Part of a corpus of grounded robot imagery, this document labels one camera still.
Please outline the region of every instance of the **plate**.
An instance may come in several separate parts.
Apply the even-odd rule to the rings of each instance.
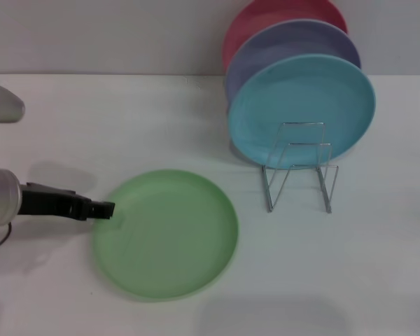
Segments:
[[[327,0],[255,0],[238,14],[225,35],[225,69],[238,49],[253,35],[269,26],[294,19],[326,21],[347,33],[342,14]]]
[[[233,57],[225,81],[228,101],[231,102],[257,72],[280,60],[303,54],[337,56],[361,67],[355,45],[341,29],[318,20],[282,22],[252,36]]]
[[[235,251],[238,222],[223,191],[186,171],[153,171],[109,197],[111,220],[93,228],[100,270],[136,298],[171,300],[215,281]]]
[[[325,123],[323,140],[322,127],[289,127],[276,148],[323,141],[332,144],[336,158],[364,135],[374,114],[372,84],[357,66],[334,56],[303,55],[274,63],[246,82],[230,106],[229,131],[243,155],[266,165],[282,123]],[[288,149],[281,162],[281,150],[274,151],[268,166],[318,162],[314,146]]]

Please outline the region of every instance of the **dish rack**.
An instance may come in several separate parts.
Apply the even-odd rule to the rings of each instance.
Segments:
[[[272,156],[276,152],[277,149],[280,149],[280,148],[278,148],[279,147],[279,140],[289,127],[320,127],[322,129],[321,142],[318,142],[318,143],[287,143],[285,146],[283,146],[283,149],[281,149],[279,160],[276,163],[275,168],[271,168],[271,169],[274,170],[274,173],[272,174],[272,178],[269,181],[269,179],[267,177],[267,170],[269,169],[268,167],[270,167],[270,165],[271,165]],[[268,212],[272,212],[274,210],[275,206],[277,205],[277,202],[280,198],[280,195],[284,190],[285,183],[288,180],[289,174],[293,170],[314,169],[317,173],[319,184],[320,184],[320,187],[321,187],[323,201],[325,203],[325,210],[327,211],[328,214],[331,214],[331,201],[332,201],[332,198],[333,198],[333,191],[335,189],[335,184],[336,184],[336,179],[337,179],[337,173],[339,171],[339,166],[330,164],[331,156],[333,154],[333,146],[332,146],[331,143],[325,143],[324,142],[325,133],[326,133],[326,125],[325,125],[324,122],[283,122],[282,124],[280,124],[279,131],[277,132],[277,135],[274,139],[274,145],[273,145],[271,151],[269,152],[266,164],[261,166],[261,174],[262,174],[263,185],[265,187],[265,194],[266,194]],[[272,184],[274,183],[274,181],[277,177],[277,171],[278,170],[285,170],[285,169],[280,169],[280,166],[281,166],[282,162],[284,161],[284,158],[286,157],[286,153],[287,153],[287,151],[289,151],[290,148],[296,148],[296,147],[297,148],[303,148],[303,147],[306,147],[306,148],[313,147],[313,148],[315,148],[316,149],[316,154],[317,154],[316,164],[291,164],[289,166],[289,168],[287,169],[288,171],[286,173],[285,179],[283,180],[283,183],[281,184],[281,187],[279,189],[279,192],[278,192],[277,196],[275,197],[275,200],[272,201],[271,187],[272,187]],[[328,151],[328,159],[325,161],[325,163],[322,160],[324,150]],[[328,190],[326,188],[326,177],[327,177],[328,169],[335,169],[335,177],[333,179],[333,182],[332,182],[331,189],[330,189],[329,193],[328,193]]]

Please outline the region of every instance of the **purple plate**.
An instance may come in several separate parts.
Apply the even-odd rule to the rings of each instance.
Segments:
[[[252,36],[233,57],[225,79],[229,104],[250,77],[275,62],[303,54],[336,56],[361,67],[355,45],[341,29],[318,20],[282,22]]]

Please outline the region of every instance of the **white table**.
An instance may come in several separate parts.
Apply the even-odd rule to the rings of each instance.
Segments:
[[[310,171],[266,212],[258,168],[229,150],[221,77],[0,75],[27,107],[0,125],[0,167],[21,182],[102,200],[187,169],[228,194],[241,228],[214,286],[148,304],[95,272],[90,224],[19,218],[0,248],[0,336],[420,335],[420,76],[371,79],[374,122],[337,160],[328,215]]]

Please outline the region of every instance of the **blue plate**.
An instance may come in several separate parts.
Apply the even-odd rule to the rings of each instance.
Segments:
[[[358,51],[341,29],[318,20],[292,20],[262,30],[238,50],[227,70],[225,91],[231,103],[245,82],[269,65],[303,54],[341,57],[361,67]]]
[[[352,147],[375,113],[373,87],[352,63],[327,55],[304,55],[277,62],[246,82],[229,111],[233,144],[247,158],[266,165],[282,123],[325,123],[324,142],[332,158]],[[322,127],[289,127],[277,148],[289,143],[320,143]],[[315,165],[315,148],[289,148],[279,165],[276,150],[270,167]]]

